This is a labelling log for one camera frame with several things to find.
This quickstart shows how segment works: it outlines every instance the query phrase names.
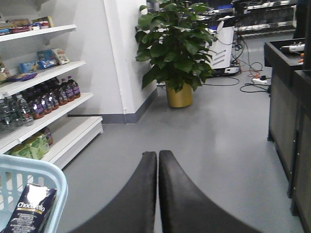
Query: black cabinet door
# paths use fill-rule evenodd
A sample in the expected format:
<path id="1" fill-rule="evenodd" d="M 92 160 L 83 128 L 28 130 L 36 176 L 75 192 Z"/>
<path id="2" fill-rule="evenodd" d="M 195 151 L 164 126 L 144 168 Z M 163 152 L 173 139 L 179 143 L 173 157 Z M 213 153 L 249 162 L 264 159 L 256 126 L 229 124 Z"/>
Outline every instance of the black cabinet door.
<path id="1" fill-rule="evenodd" d="M 297 98 L 274 72 L 271 85 L 269 133 L 276 143 L 287 177 L 292 170 L 297 108 Z"/>
<path id="2" fill-rule="evenodd" d="M 311 232 L 311 118 L 306 113 L 302 114 L 299 134 L 294 198 L 305 231 L 309 233 Z"/>

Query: gray baseboard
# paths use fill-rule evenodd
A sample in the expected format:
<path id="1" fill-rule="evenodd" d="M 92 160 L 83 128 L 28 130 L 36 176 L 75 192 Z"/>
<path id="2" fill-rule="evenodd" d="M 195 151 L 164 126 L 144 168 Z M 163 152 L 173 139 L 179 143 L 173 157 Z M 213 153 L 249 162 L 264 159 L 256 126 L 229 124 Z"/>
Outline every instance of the gray baseboard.
<path id="1" fill-rule="evenodd" d="M 86 117 L 86 116 L 101 116 L 103 124 L 135 124 L 144 115 L 149 106 L 157 97 L 157 89 L 155 89 L 140 108 L 131 114 L 69 114 L 70 117 Z"/>

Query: gold flower pot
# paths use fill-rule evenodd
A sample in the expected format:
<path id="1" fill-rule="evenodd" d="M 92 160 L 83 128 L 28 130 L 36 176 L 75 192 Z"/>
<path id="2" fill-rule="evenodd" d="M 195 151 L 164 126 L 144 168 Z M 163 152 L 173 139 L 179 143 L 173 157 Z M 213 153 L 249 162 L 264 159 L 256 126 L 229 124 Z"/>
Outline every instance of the gold flower pot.
<path id="1" fill-rule="evenodd" d="M 182 108 L 192 104 L 192 88 L 187 83 L 185 83 L 183 89 L 177 93 L 174 89 L 170 89 L 166 83 L 166 94 L 170 107 Z"/>

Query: plastic basket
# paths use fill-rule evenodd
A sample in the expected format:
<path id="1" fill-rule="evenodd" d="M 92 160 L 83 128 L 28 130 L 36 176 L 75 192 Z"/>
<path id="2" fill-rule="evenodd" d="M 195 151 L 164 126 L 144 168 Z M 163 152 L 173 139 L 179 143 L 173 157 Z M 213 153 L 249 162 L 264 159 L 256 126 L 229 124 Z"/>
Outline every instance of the plastic basket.
<path id="1" fill-rule="evenodd" d="M 0 231 L 5 228 L 24 187 L 36 183 L 57 188 L 44 233 L 55 233 L 68 195 L 64 173 L 48 162 L 0 154 Z"/>

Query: gray floor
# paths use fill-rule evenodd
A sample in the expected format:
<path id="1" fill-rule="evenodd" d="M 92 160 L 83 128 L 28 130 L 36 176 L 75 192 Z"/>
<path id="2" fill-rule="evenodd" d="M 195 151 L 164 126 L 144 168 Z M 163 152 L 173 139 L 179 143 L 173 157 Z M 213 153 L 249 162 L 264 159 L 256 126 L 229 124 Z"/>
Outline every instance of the gray floor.
<path id="1" fill-rule="evenodd" d="M 247 37 L 250 62 L 264 63 L 265 41 L 291 37 Z M 248 60 L 246 51 L 241 59 Z M 183 109 L 169 108 L 159 87 L 157 99 L 138 124 L 104 125 L 104 133 L 65 170 L 69 198 L 58 233 L 69 232 L 105 206 L 131 176 L 142 152 L 160 150 L 172 150 L 202 191 L 239 219 L 263 233 L 302 233 L 299 219 L 290 213 L 284 171 L 273 143 L 267 141 L 269 95 L 239 90 L 250 81 L 248 74 L 235 76 L 238 85 L 199 88 L 194 103 Z M 264 67 L 261 75 L 270 77 L 271 69 Z M 155 233 L 160 232 L 157 207 Z"/>

